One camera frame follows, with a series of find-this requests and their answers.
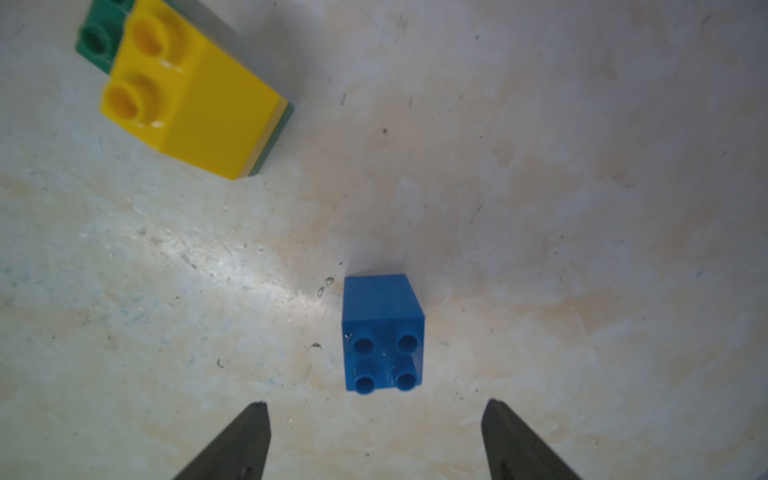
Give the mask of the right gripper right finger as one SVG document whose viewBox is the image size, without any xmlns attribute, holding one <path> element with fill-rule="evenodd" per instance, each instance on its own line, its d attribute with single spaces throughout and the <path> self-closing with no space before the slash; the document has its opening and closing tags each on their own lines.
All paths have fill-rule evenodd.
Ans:
<svg viewBox="0 0 768 480">
<path fill-rule="evenodd" d="M 503 401 L 488 400 L 481 431 L 493 480 L 580 479 Z"/>
</svg>

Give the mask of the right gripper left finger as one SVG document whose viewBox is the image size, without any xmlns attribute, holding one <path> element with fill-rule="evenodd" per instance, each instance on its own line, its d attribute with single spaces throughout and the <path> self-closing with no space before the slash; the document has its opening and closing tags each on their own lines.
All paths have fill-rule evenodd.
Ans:
<svg viewBox="0 0 768 480">
<path fill-rule="evenodd" d="M 267 403 L 251 403 L 174 479 L 260 480 L 270 440 Z"/>
</svg>

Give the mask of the blue lego brick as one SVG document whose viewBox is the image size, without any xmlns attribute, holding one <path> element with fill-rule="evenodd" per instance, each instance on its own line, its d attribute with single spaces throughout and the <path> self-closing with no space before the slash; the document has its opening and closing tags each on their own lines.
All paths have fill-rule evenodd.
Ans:
<svg viewBox="0 0 768 480">
<path fill-rule="evenodd" d="M 425 314 L 406 275 L 345 278 L 341 328 L 348 391 L 421 384 Z"/>
</svg>

